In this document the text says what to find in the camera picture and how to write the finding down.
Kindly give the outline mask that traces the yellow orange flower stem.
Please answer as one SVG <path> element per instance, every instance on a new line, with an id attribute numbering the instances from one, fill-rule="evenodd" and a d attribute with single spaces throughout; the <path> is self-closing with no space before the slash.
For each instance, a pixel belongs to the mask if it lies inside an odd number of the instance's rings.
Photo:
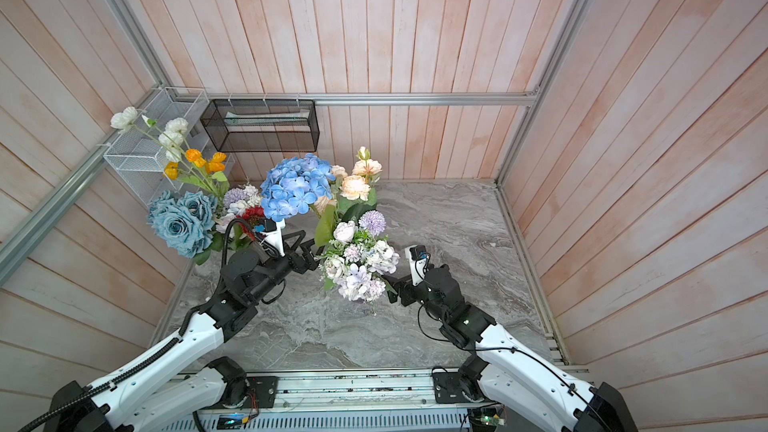
<path id="1" fill-rule="evenodd" d="M 225 175 L 227 155 L 216 152 L 206 159 L 197 149 L 174 148 L 165 152 L 169 160 L 164 175 L 171 181 L 196 186 L 213 195 L 224 195 L 229 189 Z"/>

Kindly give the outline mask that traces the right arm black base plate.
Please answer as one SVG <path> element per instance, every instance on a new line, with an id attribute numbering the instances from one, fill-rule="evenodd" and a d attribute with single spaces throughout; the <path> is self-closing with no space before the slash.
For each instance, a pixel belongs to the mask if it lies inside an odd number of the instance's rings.
<path id="1" fill-rule="evenodd" d="M 461 372 L 438 369 L 431 372 L 431 378 L 438 404 L 474 403 L 483 399 L 477 383 Z"/>

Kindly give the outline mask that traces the teal blue rose bunch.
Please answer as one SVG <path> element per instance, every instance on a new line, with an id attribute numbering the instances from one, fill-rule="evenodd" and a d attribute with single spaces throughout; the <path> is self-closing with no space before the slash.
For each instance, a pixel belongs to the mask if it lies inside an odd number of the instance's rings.
<path id="1" fill-rule="evenodd" d="M 217 208 L 216 197 L 204 192 L 177 197 L 164 191 L 149 205 L 147 221 L 169 248 L 202 265 L 214 244 Z"/>

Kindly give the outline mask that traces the pink hydrangea bouquet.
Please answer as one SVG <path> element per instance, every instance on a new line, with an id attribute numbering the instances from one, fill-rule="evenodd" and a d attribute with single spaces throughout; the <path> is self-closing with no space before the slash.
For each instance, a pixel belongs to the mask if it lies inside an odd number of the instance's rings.
<path id="1" fill-rule="evenodd" d="M 323 289 L 335 290 L 351 302 L 372 302 L 392 286 L 385 280 L 396 272 L 400 255 L 384 235 L 386 219 L 377 210 L 341 221 L 320 255 Z"/>

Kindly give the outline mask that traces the red flower stem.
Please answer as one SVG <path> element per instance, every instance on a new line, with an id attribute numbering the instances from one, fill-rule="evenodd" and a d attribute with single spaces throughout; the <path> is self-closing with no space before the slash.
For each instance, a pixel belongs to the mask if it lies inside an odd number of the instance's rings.
<path id="1" fill-rule="evenodd" d="M 239 215 L 239 218 L 248 223 L 248 227 L 243 230 L 243 233 L 251 240 L 255 240 L 257 234 L 262 234 L 265 231 L 265 215 L 262 207 L 249 207 Z"/>

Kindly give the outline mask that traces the blue hydrangea stem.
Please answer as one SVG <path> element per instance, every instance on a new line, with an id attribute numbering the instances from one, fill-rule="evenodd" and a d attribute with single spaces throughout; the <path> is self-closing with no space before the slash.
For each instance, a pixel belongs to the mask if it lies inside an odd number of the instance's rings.
<path id="1" fill-rule="evenodd" d="M 321 195 L 329 195 L 331 164 L 312 153 L 284 159 L 260 187 L 265 217 L 275 222 L 307 214 Z"/>

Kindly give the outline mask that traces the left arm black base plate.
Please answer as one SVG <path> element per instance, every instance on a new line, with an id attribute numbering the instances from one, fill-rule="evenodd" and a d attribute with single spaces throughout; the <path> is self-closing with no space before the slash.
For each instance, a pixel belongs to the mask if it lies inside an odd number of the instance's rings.
<path id="1" fill-rule="evenodd" d="M 251 413 L 273 408 L 278 382 L 278 376 L 248 376 L 243 407 Z"/>

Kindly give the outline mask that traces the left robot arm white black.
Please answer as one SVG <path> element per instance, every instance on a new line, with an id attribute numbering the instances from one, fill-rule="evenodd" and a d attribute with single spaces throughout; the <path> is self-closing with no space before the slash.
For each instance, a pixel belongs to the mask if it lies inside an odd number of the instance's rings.
<path id="1" fill-rule="evenodd" d="M 252 246 L 223 255 L 212 296 L 188 310 L 168 337 L 117 370 L 82 386 L 59 389 L 48 412 L 25 425 L 45 431 L 150 431 L 198 410 L 254 403 L 248 375 L 234 360 L 211 361 L 190 378 L 169 382 L 188 365 L 235 337 L 272 302 L 270 292 L 286 277 L 317 268 L 314 242 L 305 232 L 261 234 Z"/>

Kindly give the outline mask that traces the pink lilac mixed bouquet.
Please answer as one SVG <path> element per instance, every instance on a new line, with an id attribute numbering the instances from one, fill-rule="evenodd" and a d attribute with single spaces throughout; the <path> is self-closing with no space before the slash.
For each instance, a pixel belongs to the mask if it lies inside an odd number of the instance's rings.
<path id="1" fill-rule="evenodd" d="M 230 189 L 223 198 L 223 214 L 215 220 L 216 231 L 224 233 L 233 219 L 239 218 L 249 207 L 261 207 L 261 201 L 262 197 L 256 186 L 245 185 Z"/>

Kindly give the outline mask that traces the peach pink rose stem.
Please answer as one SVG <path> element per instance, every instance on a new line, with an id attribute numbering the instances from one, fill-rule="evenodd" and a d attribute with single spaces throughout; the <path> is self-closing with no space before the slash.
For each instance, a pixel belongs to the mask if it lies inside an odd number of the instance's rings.
<path id="1" fill-rule="evenodd" d="M 356 161 L 350 172 L 343 167 L 335 172 L 337 196 L 351 202 L 375 205 L 377 195 L 375 186 L 383 172 L 382 164 L 374 160 L 371 151 L 361 146 L 356 155 Z"/>

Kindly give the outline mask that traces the white flower stem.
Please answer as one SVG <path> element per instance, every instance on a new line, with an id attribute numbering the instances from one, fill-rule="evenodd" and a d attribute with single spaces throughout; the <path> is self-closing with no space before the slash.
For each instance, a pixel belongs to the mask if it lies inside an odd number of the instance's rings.
<path id="1" fill-rule="evenodd" d="M 110 126 L 120 134 L 130 131 L 140 132 L 144 137 L 159 145 L 170 162 L 182 160 L 186 151 L 186 136 L 190 128 L 189 122 L 181 117 L 171 119 L 161 128 L 155 119 L 133 106 L 115 113 L 111 117 Z"/>

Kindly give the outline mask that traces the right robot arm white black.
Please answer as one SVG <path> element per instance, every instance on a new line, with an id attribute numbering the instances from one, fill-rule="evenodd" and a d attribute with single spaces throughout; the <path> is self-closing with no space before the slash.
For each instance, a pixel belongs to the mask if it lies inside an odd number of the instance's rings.
<path id="1" fill-rule="evenodd" d="M 622 394 L 595 387 L 522 344 L 491 315 L 467 301 L 444 265 L 387 280 L 391 302 L 419 304 L 440 334 L 470 357 L 459 368 L 463 393 L 496 402 L 543 431 L 636 431 Z"/>

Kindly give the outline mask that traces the pale peach peony stem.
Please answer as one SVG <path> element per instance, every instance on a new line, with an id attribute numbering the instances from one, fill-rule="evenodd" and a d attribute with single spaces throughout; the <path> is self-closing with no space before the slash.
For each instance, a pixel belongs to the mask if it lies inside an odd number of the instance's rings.
<path id="1" fill-rule="evenodd" d="M 329 205 L 337 204 L 337 194 L 341 188 L 343 180 L 348 176 L 346 169 L 340 165 L 333 165 L 331 173 L 334 179 L 330 182 L 329 195 L 321 195 L 313 204 L 313 210 L 318 216 L 321 216 Z"/>

